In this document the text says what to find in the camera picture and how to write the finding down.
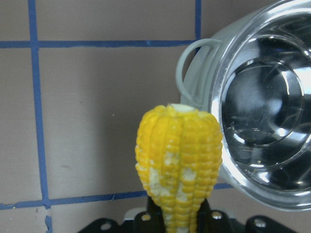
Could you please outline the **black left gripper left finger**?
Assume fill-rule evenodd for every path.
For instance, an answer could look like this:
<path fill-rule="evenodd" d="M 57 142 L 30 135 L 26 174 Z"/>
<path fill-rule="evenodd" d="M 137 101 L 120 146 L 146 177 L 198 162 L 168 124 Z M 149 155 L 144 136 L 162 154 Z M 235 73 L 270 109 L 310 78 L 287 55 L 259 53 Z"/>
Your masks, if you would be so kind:
<path fill-rule="evenodd" d="M 164 233 L 165 226 L 162 217 L 162 210 L 154 201 L 148 197 L 145 211 L 135 216 L 136 233 Z"/>

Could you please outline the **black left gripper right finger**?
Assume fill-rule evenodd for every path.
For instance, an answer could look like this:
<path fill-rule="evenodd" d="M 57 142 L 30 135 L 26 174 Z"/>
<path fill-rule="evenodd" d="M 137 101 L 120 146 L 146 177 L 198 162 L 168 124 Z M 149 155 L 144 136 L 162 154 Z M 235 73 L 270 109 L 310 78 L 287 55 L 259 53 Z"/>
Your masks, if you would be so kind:
<path fill-rule="evenodd" d="M 197 212 L 197 233 L 227 233 L 228 216 L 221 210 L 211 209 L 207 199 Z"/>

